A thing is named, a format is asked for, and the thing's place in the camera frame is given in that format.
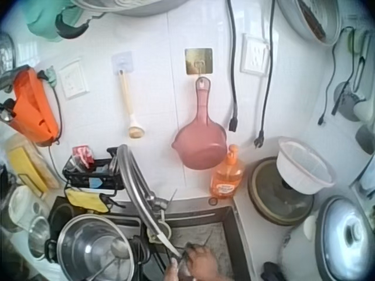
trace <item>pot handle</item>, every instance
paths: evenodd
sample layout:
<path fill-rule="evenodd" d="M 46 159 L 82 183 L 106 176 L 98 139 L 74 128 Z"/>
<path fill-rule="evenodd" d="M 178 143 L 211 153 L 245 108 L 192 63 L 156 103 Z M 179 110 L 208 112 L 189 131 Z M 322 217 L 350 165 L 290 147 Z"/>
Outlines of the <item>pot handle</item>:
<path fill-rule="evenodd" d="M 49 253 L 50 253 L 50 245 L 53 247 L 54 252 L 56 253 L 57 242 L 55 240 L 48 239 L 45 242 L 45 256 L 46 256 L 46 259 L 50 263 L 56 263 L 56 261 L 53 258 L 51 258 L 51 256 L 49 255 Z"/>
<path fill-rule="evenodd" d="M 142 250 L 142 255 L 140 256 L 143 257 L 143 259 L 141 261 L 137 261 L 137 264 L 142 265 L 147 263 L 150 260 L 151 256 L 150 248 L 148 247 L 147 243 L 137 235 L 134 235 L 131 241 L 133 245 L 132 248 L 134 251 L 138 249 L 138 245 L 141 247 Z"/>
<path fill-rule="evenodd" d="M 312 242 L 315 238 L 316 231 L 316 216 L 310 215 L 304 221 L 304 234 L 308 241 Z"/>

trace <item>rice cooker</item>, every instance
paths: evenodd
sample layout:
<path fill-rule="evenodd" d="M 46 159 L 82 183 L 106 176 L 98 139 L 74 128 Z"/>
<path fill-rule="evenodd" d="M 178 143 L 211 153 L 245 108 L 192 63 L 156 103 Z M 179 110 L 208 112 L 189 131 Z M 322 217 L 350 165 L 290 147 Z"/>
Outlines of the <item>rice cooker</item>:
<path fill-rule="evenodd" d="M 375 238 L 356 205 L 334 196 L 285 236 L 280 253 L 288 281 L 365 280 L 375 265 Z"/>

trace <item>faucet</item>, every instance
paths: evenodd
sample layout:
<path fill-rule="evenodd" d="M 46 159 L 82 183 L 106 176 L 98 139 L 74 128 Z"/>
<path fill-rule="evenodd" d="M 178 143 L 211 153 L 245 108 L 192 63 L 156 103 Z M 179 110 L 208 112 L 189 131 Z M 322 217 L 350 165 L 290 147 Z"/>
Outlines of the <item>faucet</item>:
<path fill-rule="evenodd" d="M 127 145 L 120 145 L 118 147 L 116 157 L 122 182 L 129 194 L 130 200 L 138 210 L 141 220 L 171 252 L 177 257 L 181 257 L 180 253 L 160 229 L 158 220 L 155 217 L 155 213 L 167 209 L 169 201 L 157 197 L 150 190 L 133 153 Z"/>

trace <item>pot lid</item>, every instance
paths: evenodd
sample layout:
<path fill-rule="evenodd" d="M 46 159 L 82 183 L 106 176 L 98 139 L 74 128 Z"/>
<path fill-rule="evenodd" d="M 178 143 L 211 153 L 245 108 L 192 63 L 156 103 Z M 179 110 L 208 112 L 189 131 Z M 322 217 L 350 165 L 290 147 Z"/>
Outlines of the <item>pot lid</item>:
<path fill-rule="evenodd" d="M 375 241 L 367 219 L 344 197 L 332 197 L 324 203 L 316 239 L 323 280 L 363 280 L 374 265 Z"/>
<path fill-rule="evenodd" d="M 301 222 L 313 205 L 313 195 L 297 192 L 282 179 L 275 157 L 260 162 L 254 169 L 248 188 L 256 209 L 276 224 Z"/>

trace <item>metal basin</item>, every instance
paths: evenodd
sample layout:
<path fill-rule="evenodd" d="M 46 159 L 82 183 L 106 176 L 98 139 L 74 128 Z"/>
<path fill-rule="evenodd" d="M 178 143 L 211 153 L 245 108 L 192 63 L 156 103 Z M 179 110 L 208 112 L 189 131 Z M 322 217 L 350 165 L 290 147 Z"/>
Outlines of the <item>metal basin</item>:
<path fill-rule="evenodd" d="M 114 207 L 111 215 L 106 217 L 117 224 L 127 238 L 145 232 L 145 225 L 137 218 L 132 203 L 127 203 L 126 209 Z M 232 200 L 220 200 L 215 206 L 209 204 L 209 198 L 173 201 L 167 209 L 165 221 L 171 226 L 171 243 L 177 249 L 182 249 L 187 242 L 203 244 L 211 234 L 207 246 L 217 258 L 220 273 L 236 281 L 251 280 L 251 256 Z M 155 245 L 152 248 L 168 264 L 165 247 Z M 153 257 L 143 270 L 150 281 L 163 279 Z"/>

